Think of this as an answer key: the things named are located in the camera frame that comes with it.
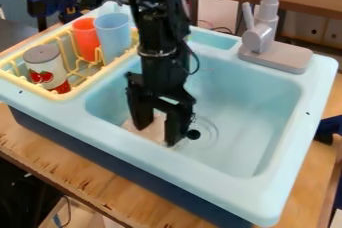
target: faucet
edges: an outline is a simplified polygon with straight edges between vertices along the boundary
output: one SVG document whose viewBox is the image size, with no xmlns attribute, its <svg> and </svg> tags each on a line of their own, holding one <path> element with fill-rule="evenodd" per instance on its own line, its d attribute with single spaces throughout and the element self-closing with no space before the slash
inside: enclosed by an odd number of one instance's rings
<svg viewBox="0 0 342 228">
<path fill-rule="evenodd" d="M 239 57 L 242 60 L 274 69 L 302 74 L 305 72 L 312 51 L 276 42 L 279 0 L 261 0 L 260 9 L 253 17 L 248 2 L 242 4 L 247 31 L 242 36 Z"/>
</svg>

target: dish rack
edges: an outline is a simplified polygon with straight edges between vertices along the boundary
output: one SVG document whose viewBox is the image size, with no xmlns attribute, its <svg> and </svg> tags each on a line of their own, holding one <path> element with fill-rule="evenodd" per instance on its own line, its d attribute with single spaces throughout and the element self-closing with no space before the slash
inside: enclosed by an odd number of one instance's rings
<svg viewBox="0 0 342 228">
<path fill-rule="evenodd" d="M 136 53 L 139 39 L 136 29 L 132 28 L 131 37 L 131 47 L 122 56 L 115 58 L 112 63 L 106 63 L 103 58 L 101 46 L 95 49 L 95 61 L 89 62 L 84 60 L 79 54 L 80 52 L 74 39 L 72 28 L 68 26 L 64 30 L 38 41 L 37 44 L 31 45 L 17 52 L 15 55 L 0 61 L 0 78 L 9 80 L 21 88 L 49 100 L 62 101 L 71 99 Z M 70 92 L 58 94 L 56 91 L 44 89 L 42 84 L 34 84 L 30 81 L 23 55 L 28 49 L 42 44 L 58 45 L 63 58 L 64 68 L 67 72 L 68 81 L 72 88 Z"/>
</svg>

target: cable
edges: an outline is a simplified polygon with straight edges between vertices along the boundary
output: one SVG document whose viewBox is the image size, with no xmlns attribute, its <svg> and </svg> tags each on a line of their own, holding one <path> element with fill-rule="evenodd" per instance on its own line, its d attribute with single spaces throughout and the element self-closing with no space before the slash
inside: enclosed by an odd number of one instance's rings
<svg viewBox="0 0 342 228">
<path fill-rule="evenodd" d="M 199 60 L 199 57 L 197 56 L 197 54 L 189 47 L 189 45 L 185 42 L 185 40 L 182 41 L 183 46 L 186 48 L 186 50 L 195 58 L 196 62 L 197 62 L 197 67 L 193 72 L 189 72 L 187 71 L 183 65 L 181 63 L 178 63 L 178 65 L 183 69 L 183 71 L 185 73 L 187 73 L 188 75 L 194 75 L 195 73 L 197 73 L 200 68 L 201 68 L 201 62 Z"/>
<path fill-rule="evenodd" d="M 70 204 L 70 199 L 67 196 L 65 196 L 65 195 L 63 195 L 63 197 L 66 199 L 67 204 L 68 204 L 68 216 L 69 216 L 69 218 L 68 218 L 68 222 L 66 222 L 66 224 L 60 226 L 59 228 L 67 227 L 70 224 L 70 222 L 71 222 L 71 204 Z"/>
<path fill-rule="evenodd" d="M 211 30 L 212 30 L 212 31 L 227 30 L 227 31 L 228 31 L 228 34 L 234 35 L 234 33 L 232 32 L 232 30 L 230 30 L 229 28 L 224 27 L 224 26 L 211 28 Z"/>
</svg>

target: toy sink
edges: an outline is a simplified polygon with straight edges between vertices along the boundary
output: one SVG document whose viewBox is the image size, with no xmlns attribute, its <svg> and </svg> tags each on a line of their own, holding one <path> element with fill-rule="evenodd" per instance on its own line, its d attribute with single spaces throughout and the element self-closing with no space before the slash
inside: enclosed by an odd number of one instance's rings
<svg viewBox="0 0 342 228">
<path fill-rule="evenodd" d="M 160 113 L 142 133 L 130 124 L 124 75 L 140 70 L 134 51 L 67 100 L 4 77 L 0 100 L 227 213 L 272 226 L 315 134 L 337 62 L 314 55 L 305 74 L 293 75 L 242 61 L 240 38 L 199 28 L 192 28 L 189 45 L 201 61 L 186 84 L 197 99 L 191 126 L 201 137 L 173 148 L 163 145 Z"/>
</svg>

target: red label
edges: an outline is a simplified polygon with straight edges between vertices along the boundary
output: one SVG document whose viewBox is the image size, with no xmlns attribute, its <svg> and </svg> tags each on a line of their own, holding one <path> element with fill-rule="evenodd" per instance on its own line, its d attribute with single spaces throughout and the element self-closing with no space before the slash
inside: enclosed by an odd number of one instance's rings
<svg viewBox="0 0 342 228">
<path fill-rule="evenodd" d="M 50 89 L 50 91 L 53 91 L 53 90 L 56 90 L 58 94 L 65 94 L 71 91 L 71 87 L 70 87 L 68 80 L 66 80 L 62 85 L 56 88 Z"/>
</svg>

